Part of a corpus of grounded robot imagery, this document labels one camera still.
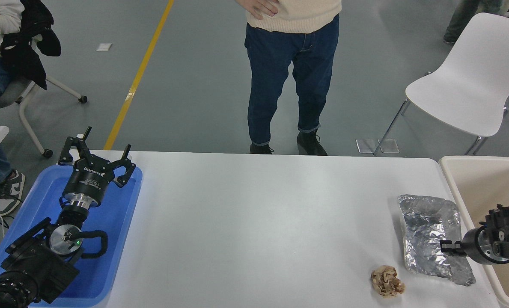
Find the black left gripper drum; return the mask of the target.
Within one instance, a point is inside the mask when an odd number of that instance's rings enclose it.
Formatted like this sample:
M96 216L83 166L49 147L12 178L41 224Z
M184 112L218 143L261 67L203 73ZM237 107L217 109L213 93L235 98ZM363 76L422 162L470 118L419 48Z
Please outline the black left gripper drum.
M109 160L98 156L76 160L62 196L70 201L73 195L82 194L90 197L92 203L101 203L110 181L115 176L109 164Z

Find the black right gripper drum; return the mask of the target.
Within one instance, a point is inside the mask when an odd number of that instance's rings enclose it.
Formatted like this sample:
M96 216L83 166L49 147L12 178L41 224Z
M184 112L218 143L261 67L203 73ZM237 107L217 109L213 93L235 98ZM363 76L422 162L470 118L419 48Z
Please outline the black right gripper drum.
M485 226L466 232L461 241L461 247L464 253L473 261L483 265L493 264L491 258L493 248Z

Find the standing person's right hand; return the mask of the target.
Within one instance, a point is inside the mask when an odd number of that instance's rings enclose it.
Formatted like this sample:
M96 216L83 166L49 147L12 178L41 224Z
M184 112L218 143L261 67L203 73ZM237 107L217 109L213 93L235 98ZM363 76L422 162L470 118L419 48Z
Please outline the standing person's right hand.
M262 20L264 16L275 16L279 12L277 7L279 0L235 0L235 2L257 20Z

